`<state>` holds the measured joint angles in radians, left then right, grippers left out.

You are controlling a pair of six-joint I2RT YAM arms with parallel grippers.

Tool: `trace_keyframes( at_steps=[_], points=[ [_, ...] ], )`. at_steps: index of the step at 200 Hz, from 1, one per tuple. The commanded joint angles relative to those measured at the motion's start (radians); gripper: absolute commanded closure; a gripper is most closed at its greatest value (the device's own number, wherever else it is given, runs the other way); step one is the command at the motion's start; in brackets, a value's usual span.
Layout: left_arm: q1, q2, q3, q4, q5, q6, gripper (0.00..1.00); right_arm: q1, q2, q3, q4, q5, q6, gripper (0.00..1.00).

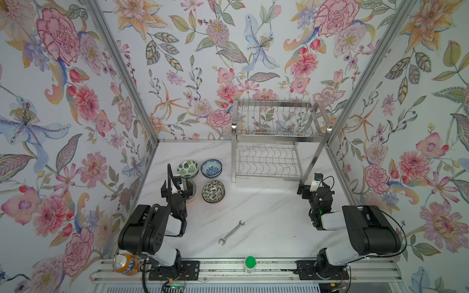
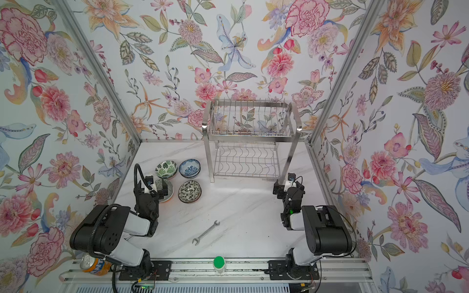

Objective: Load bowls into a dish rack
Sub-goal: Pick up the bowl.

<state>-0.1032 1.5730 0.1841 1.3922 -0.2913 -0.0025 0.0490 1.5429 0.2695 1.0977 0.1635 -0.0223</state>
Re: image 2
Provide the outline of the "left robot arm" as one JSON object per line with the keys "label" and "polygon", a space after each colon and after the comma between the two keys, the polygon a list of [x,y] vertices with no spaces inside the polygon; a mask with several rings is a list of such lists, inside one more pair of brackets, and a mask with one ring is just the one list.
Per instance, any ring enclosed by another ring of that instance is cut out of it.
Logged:
{"label": "left robot arm", "polygon": [[69,243],[73,250],[121,266],[133,277],[144,279],[156,272],[148,250],[139,248],[123,234],[151,238],[158,227],[160,195],[152,187],[153,177],[144,176],[134,166],[135,207],[120,204],[96,205],[73,231]]}

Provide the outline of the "black floral pattern bowl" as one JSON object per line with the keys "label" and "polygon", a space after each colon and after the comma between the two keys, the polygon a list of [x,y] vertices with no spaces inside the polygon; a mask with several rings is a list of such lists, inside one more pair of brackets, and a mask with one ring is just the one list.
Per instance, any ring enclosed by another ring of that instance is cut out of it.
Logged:
{"label": "black floral pattern bowl", "polygon": [[178,198],[181,202],[190,204],[196,202],[202,195],[202,188],[196,180],[184,182],[178,190]]}

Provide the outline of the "orange white bowl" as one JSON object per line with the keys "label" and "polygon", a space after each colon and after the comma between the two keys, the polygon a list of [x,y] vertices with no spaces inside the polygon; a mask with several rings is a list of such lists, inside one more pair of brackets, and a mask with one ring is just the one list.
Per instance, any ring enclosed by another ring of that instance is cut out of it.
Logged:
{"label": "orange white bowl", "polygon": [[164,203],[171,199],[174,190],[173,184],[168,179],[157,178],[155,188],[159,196],[159,202]]}

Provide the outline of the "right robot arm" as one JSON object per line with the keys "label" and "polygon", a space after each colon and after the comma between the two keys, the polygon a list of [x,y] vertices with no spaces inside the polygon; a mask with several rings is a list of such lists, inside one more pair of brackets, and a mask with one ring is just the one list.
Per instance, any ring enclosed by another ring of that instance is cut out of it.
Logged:
{"label": "right robot arm", "polygon": [[305,186],[301,176],[289,173],[284,183],[276,181],[273,194],[283,203],[282,225],[288,231],[303,232],[305,239],[289,249],[284,260],[268,262],[271,280],[315,282],[320,279],[318,264],[322,259],[343,258],[354,253],[354,237],[334,206],[302,204]]}

